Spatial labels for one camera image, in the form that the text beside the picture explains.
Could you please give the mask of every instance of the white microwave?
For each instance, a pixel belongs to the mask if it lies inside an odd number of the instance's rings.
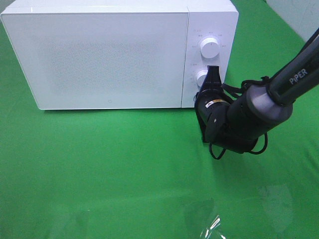
[[[1,19],[39,109],[187,108],[225,78],[229,0],[16,0]]]

